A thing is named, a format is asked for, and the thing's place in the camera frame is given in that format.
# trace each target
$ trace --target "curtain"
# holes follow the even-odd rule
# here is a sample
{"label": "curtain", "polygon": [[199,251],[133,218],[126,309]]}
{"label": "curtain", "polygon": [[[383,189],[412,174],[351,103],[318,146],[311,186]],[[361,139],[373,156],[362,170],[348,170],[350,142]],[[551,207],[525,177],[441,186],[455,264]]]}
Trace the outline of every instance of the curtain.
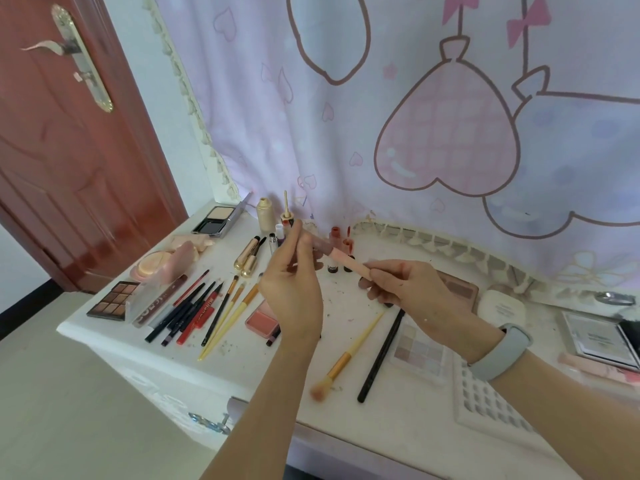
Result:
{"label": "curtain", "polygon": [[640,289],[640,0],[156,0],[241,193]]}

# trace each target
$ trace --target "red wooden door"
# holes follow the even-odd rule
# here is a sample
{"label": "red wooden door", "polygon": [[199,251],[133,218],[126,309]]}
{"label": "red wooden door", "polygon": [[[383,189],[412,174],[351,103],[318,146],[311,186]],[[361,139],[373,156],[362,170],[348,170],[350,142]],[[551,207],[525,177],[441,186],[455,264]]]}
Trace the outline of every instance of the red wooden door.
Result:
{"label": "red wooden door", "polygon": [[[63,41],[53,4],[73,16],[113,112],[75,80],[71,56],[20,50]],[[101,0],[0,0],[0,204],[52,276],[92,292],[186,218]]]}

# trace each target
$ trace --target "white table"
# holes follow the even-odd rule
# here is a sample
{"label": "white table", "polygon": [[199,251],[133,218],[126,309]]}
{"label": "white table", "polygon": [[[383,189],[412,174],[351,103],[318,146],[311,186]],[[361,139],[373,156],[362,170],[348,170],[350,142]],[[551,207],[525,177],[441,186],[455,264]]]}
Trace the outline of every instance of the white table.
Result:
{"label": "white table", "polygon": [[[178,227],[176,233],[193,229],[213,206],[214,202],[204,206]],[[223,278],[228,284],[235,273],[233,261],[256,233],[259,233],[257,221],[245,213],[225,238],[205,252],[188,283],[210,267],[209,282]],[[162,248],[162,245],[161,242],[156,248]],[[445,273],[474,282],[481,292],[491,284],[489,277],[473,265],[375,235],[356,236],[355,255],[363,261],[390,257],[427,260]],[[266,267],[269,256],[265,245],[247,290]],[[114,282],[127,277],[128,272],[125,272]],[[318,277],[324,297],[323,337],[311,362],[305,390],[324,377],[351,339],[359,335],[380,309],[357,288],[355,273],[340,270],[330,274],[324,269],[318,272]],[[152,344],[144,341],[151,330],[148,327],[138,329],[127,322],[87,317],[86,312],[105,292],[98,293],[60,324],[58,331],[100,355],[194,440],[218,449],[225,437],[193,423],[188,412],[218,422],[226,412],[229,398],[251,400],[280,343],[278,340],[273,347],[267,347],[265,339],[244,327],[244,320],[260,304],[260,296],[207,359],[197,362],[205,330],[196,331],[183,346],[174,341],[168,347],[162,347],[160,342],[164,335]],[[315,403],[308,393],[304,393],[298,412],[301,426],[296,434],[304,436],[300,431],[306,431],[308,434],[303,441],[307,445],[313,448],[314,442],[330,444],[334,439],[354,445],[356,453],[349,453],[354,463],[362,462],[361,458],[356,458],[361,452],[370,464],[371,461],[379,462],[378,474],[386,472],[384,474],[389,478],[409,475],[402,465],[456,480],[577,478],[561,460],[455,423],[451,382],[444,387],[435,387],[385,362],[366,402],[359,404],[356,396],[396,312],[397,309],[392,308],[382,318],[336,381],[337,391],[332,391],[324,403]],[[555,313],[555,309],[546,305],[527,305],[527,327],[536,339],[532,349],[546,360],[553,359],[562,350],[561,340],[553,330]],[[328,448],[335,450],[331,444]],[[415,475],[415,478],[432,478]]]}

